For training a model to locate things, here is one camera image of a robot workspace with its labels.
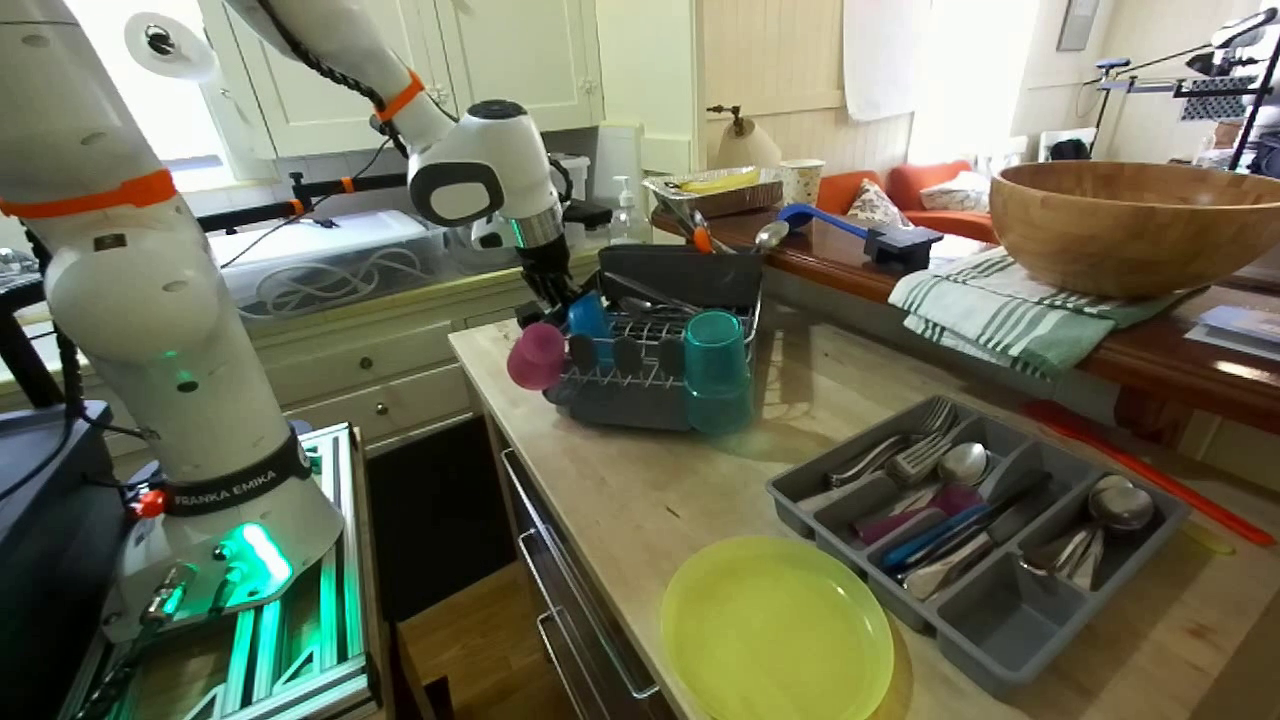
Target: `kitchen counter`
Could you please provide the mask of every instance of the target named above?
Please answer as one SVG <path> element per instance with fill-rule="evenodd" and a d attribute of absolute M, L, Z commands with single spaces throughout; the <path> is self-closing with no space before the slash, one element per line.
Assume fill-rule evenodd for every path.
<path fill-rule="evenodd" d="M 678 717 L 700 707 L 658 652 L 671 574 L 722 535 L 787 535 L 769 482 L 924 398 L 966 390 L 885 345 L 779 313 L 757 345 L 760 424 L 713 443 L 571 424 L 539 391 L 506 379 L 511 342 L 515 323 L 451 332 L 493 430 L 518 453 L 587 581 Z M 1275 598 L 1275 551 L 1187 519 L 1047 678 L 1012 700 L 990 700 L 927 636 L 894 625 L 901 663 L 878 717 L 1211 717 L 1240 697 L 1275 707 L 1269 671 L 1232 663 L 1235 652 L 1254 652 L 1242 648 L 1254 628 L 1275 628 Z"/>

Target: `gray cutlery tray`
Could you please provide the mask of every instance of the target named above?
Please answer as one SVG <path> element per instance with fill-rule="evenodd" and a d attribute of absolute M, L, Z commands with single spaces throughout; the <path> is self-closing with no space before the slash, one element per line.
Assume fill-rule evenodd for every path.
<path fill-rule="evenodd" d="M 927 430 L 927 420 L 951 405 L 959 424 L 959 440 L 988 443 L 988 498 L 1001 504 L 1008 494 L 1040 485 L 1047 504 L 1015 527 L 1005 543 L 997 543 L 980 566 L 938 587 L 930 601 L 906 598 L 877 558 L 891 539 L 859 543 L 853 524 L 886 512 L 906 489 L 891 485 L 859 485 L 825 507 L 800 507 L 803 498 L 827 489 L 827 474 L 848 470 L 878 440 L 894 431 Z M 1015 424 L 983 416 L 949 398 L 930 398 L 885 424 L 845 440 L 841 450 L 814 458 L 773 482 L 776 515 L 803 539 L 814 539 L 825 551 L 845 561 L 854 576 L 868 581 L 877 601 L 901 617 L 906 628 L 935 636 L 938 652 L 972 678 L 983 691 L 1008 697 L 1021 685 L 1037 679 L 1071 636 L 1137 576 L 1156 549 L 1177 534 L 1187 507 L 1146 489 L 1156 502 L 1156 519 L 1137 535 L 1107 535 L 1104 566 L 1095 585 L 1085 593 L 1062 576 L 1033 576 L 1021 567 L 1021 551 L 1047 543 L 1051 535 L 1074 527 L 1085 519 L 1086 489 L 1107 476 L 1107 465 L 1092 465 L 1078 453 L 1040 440 Z"/>

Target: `green plate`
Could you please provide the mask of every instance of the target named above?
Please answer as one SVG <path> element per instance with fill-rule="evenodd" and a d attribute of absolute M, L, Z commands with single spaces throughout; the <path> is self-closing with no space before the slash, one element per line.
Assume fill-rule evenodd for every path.
<path fill-rule="evenodd" d="M 891 628 L 845 566 L 800 539 L 735 535 L 678 566 L 663 656 L 722 720 L 854 720 L 891 679 Z"/>

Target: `wooden countertop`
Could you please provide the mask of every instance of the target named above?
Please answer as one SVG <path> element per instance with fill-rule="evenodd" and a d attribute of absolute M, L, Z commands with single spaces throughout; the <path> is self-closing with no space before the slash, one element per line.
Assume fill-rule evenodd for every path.
<path fill-rule="evenodd" d="M 700 707 L 658 652 L 658 601 L 671 574 L 722 535 L 787 535 L 769 482 L 924 398 L 962 391 L 959 376 L 791 313 L 760 332 L 760 424 L 707 443 L 583 430 L 560 416 L 545 398 L 506 379 L 511 342 L 515 323 L 489 323 L 454 332 L 451 347 L 683 717 Z M 1275 593 L 1275 551 L 1235 549 L 1193 519 L 1047 678 L 1012 700 L 990 700 L 927 636 L 894 628 L 901 663 L 878 717 L 1187 717 L 1195 707 L 1211 717 L 1240 691 L 1275 704 L 1269 667 L 1226 663 L 1252 628 L 1275 625 L 1269 621 L 1280 611 Z"/>
<path fill-rule="evenodd" d="M 713 227 L 726 245 L 747 245 L 765 221 L 769 212 L 722 216 L 713 221 Z M 949 235 L 935 249 L 962 258 L 983 245 Z M 894 275 L 863 261 L 863 245 L 854 235 L 835 233 L 827 223 L 813 223 L 809 235 L 787 241 L 773 258 L 773 263 L 863 301 L 886 301 L 894 286 Z M 1206 289 L 1171 309 L 1167 315 L 1107 337 L 1078 367 L 1119 390 L 1146 391 L 1150 401 L 1177 401 L 1185 407 L 1202 407 L 1240 424 L 1254 424 L 1264 431 L 1280 431 L 1280 364 L 1185 342 L 1195 315 L 1211 303 L 1280 313 L 1280 298 Z"/>

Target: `kitchen towel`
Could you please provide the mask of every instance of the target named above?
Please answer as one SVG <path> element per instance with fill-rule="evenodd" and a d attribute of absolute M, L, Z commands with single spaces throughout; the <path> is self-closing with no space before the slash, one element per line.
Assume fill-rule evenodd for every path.
<path fill-rule="evenodd" d="M 906 332 L 1033 376 L 1074 367 L 1107 332 L 1150 319 L 1177 301 L 1185 294 L 1158 301 L 1071 298 L 1033 279 L 1005 249 L 913 271 L 886 298 L 906 313 Z"/>

